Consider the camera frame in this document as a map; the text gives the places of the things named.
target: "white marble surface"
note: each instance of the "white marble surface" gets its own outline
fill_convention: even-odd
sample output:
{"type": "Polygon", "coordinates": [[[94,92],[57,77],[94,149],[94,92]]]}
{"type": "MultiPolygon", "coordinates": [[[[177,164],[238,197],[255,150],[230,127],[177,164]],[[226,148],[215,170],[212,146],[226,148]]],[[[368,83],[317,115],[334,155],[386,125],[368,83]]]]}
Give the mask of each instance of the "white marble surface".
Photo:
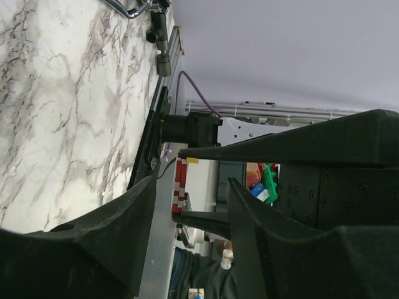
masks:
{"type": "Polygon", "coordinates": [[[100,0],[0,0],[3,229],[50,230],[126,190],[158,80],[149,27],[100,0]]]}

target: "yellow object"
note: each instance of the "yellow object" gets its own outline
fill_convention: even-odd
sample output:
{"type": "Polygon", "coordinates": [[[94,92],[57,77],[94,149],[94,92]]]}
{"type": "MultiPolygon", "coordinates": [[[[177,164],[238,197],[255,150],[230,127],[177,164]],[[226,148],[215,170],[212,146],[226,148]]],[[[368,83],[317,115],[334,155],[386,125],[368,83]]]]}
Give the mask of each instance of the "yellow object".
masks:
{"type": "Polygon", "coordinates": [[[198,164],[200,160],[196,159],[196,158],[187,158],[187,163],[194,163],[194,164],[198,164]]]}

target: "dark clothing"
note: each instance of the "dark clothing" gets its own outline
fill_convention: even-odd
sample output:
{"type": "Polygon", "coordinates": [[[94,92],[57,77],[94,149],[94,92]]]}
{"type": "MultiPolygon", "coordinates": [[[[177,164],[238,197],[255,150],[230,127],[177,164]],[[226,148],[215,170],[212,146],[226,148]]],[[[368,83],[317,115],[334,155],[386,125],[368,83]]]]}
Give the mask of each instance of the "dark clothing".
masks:
{"type": "Polygon", "coordinates": [[[209,257],[176,248],[169,299],[187,299],[190,288],[203,288],[206,299],[238,298],[236,270],[224,270],[209,257]]]}

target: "marble tabletop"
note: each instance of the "marble tabletop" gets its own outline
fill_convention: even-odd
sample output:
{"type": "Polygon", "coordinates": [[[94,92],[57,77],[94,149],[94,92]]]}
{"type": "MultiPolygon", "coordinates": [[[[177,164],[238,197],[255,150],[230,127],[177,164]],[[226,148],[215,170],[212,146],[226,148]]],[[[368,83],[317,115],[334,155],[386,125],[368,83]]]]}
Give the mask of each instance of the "marble tabletop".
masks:
{"type": "Polygon", "coordinates": [[[0,0],[0,227],[50,230],[126,191],[158,80],[150,26],[100,0],[0,0]]]}

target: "red and white checkered strip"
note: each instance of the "red and white checkered strip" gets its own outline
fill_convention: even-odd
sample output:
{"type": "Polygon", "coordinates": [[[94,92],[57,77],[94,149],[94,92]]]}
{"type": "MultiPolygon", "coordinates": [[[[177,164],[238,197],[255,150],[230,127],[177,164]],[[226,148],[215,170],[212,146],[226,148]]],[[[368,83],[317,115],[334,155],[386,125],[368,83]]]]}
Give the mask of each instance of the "red and white checkered strip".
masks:
{"type": "Polygon", "coordinates": [[[187,179],[187,160],[177,157],[175,165],[175,182],[173,186],[172,214],[180,214],[185,200],[187,179]]]}

